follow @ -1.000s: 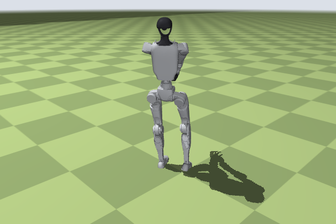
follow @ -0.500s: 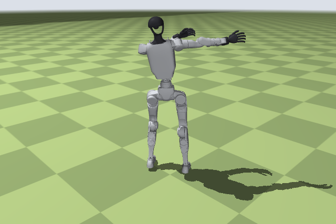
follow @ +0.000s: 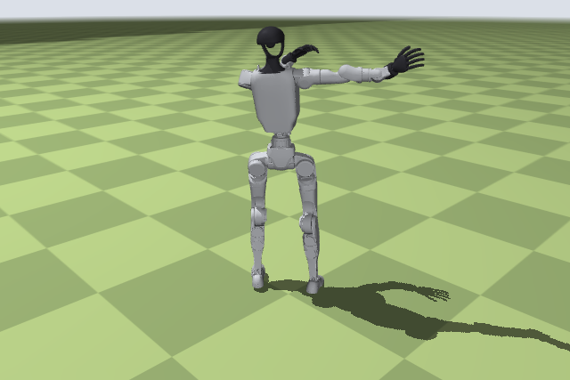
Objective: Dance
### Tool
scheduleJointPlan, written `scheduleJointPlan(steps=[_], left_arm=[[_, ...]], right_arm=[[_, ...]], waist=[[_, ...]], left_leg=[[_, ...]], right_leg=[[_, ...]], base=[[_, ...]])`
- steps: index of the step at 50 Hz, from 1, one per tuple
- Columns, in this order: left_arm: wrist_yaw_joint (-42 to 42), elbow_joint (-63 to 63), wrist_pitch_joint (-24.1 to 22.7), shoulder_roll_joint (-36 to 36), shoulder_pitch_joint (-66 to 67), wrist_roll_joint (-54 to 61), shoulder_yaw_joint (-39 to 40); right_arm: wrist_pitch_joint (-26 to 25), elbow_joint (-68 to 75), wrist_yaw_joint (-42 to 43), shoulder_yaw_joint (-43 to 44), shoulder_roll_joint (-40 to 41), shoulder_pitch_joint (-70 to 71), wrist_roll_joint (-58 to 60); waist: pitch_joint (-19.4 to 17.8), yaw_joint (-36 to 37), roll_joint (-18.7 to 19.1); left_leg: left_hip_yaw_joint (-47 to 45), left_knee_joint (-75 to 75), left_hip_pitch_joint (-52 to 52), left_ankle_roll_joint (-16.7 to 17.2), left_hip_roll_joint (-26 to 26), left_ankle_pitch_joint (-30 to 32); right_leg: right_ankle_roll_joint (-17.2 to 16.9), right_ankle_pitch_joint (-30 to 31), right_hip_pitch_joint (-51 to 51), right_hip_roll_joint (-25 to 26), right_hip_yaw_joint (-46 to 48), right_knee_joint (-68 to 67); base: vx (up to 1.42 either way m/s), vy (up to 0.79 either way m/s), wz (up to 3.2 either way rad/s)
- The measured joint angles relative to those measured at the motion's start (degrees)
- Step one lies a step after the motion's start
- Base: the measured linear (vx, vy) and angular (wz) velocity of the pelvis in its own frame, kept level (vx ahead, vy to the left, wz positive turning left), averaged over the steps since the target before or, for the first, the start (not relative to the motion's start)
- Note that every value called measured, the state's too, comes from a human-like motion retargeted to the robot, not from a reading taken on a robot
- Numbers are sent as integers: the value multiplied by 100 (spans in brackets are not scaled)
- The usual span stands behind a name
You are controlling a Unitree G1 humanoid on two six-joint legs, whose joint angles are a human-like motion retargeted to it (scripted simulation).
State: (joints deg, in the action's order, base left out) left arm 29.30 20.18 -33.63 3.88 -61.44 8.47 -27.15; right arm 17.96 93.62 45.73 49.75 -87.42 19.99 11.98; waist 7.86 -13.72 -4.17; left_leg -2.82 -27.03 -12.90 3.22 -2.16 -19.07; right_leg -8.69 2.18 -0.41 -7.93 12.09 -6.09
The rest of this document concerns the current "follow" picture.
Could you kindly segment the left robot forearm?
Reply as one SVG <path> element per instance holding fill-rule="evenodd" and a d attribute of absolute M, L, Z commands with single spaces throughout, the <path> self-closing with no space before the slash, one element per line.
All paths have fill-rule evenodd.
<path fill-rule="evenodd" d="M 284 55 L 284 56 L 286 56 L 286 55 Z M 282 58 L 283 58 L 284 56 L 282 56 Z M 281 58 L 281 60 L 282 60 L 282 58 Z M 284 66 L 284 67 L 285 67 L 285 66 L 286 66 L 286 67 L 288 67 L 288 64 L 290 64 L 290 66 L 292 67 L 292 66 L 293 66 L 293 64 L 294 64 L 294 62 L 292 62 L 292 61 L 289 61 L 289 62 L 288 62 L 288 63 L 286 63 L 286 64 L 283 64 L 282 62 L 280 62 L 280 64 L 282 64 L 282 66 Z"/>

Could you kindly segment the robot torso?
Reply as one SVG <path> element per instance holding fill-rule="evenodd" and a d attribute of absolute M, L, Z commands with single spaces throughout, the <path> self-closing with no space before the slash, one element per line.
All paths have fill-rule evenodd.
<path fill-rule="evenodd" d="M 261 74 L 263 68 L 257 65 L 250 84 L 257 119 L 267 133 L 275 134 L 267 146 L 267 167 L 294 169 L 295 144 L 291 143 L 290 135 L 300 112 L 299 87 L 293 77 L 295 68 L 288 64 L 280 73 Z"/>

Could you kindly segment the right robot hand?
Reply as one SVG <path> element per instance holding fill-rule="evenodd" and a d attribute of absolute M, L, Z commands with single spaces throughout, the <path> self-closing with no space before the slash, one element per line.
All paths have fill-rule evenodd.
<path fill-rule="evenodd" d="M 420 51 L 421 48 L 416 48 L 416 49 L 412 49 L 412 50 L 408 51 L 410 48 L 411 48 L 410 46 L 404 47 L 399 52 L 399 54 L 398 54 L 397 58 L 395 58 L 394 62 L 387 64 L 387 68 L 388 68 L 388 71 L 390 73 L 390 76 L 386 77 L 386 79 L 391 79 L 392 77 L 397 76 L 398 73 L 403 73 L 403 72 L 408 71 L 408 69 L 414 69 L 417 67 L 423 67 L 424 66 L 424 64 L 415 64 L 415 65 L 409 66 L 414 62 L 425 60 L 424 58 L 419 58 L 419 59 L 409 61 L 410 59 L 412 59 L 414 57 L 424 55 L 424 53 L 415 53 L 417 51 Z M 405 55 L 403 55 L 406 51 L 408 51 L 408 52 Z M 409 56 L 412 53 L 415 53 L 415 54 Z M 409 57 L 407 57 L 407 56 L 409 56 Z"/>

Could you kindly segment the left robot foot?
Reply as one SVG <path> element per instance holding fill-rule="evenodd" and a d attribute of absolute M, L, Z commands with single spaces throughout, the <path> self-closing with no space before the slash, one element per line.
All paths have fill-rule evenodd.
<path fill-rule="evenodd" d="M 264 277 L 265 277 L 265 267 L 262 264 L 262 273 L 259 275 L 259 270 L 256 271 L 256 275 L 254 275 L 254 265 L 252 266 L 251 270 L 251 277 L 252 277 L 252 287 L 260 288 L 264 285 Z"/>

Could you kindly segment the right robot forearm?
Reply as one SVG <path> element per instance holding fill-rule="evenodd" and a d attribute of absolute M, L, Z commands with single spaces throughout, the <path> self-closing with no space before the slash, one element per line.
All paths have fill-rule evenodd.
<path fill-rule="evenodd" d="M 362 67 L 352 67 L 344 65 L 339 69 L 339 75 L 344 79 L 355 81 L 356 83 L 370 82 L 380 83 L 390 76 L 387 66 L 384 68 L 363 69 Z"/>

